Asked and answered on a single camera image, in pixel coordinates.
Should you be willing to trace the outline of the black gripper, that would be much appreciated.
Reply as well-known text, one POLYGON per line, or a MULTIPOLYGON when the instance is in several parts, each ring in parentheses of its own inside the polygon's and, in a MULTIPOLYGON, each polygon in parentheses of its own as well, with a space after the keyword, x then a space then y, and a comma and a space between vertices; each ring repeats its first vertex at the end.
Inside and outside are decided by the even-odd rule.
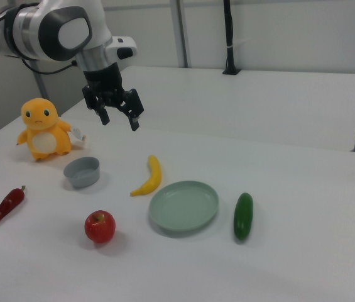
POLYGON ((85 103, 88 109, 95 111, 101 123, 107 125, 110 122, 101 95, 108 92, 121 92, 116 108, 127 116, 132 131, 136 131, 144 107, 136 89, 124 91, 118 63, 115 62, 101 70, 84 71, 84 76, 88 85, 82 89, 85 103))

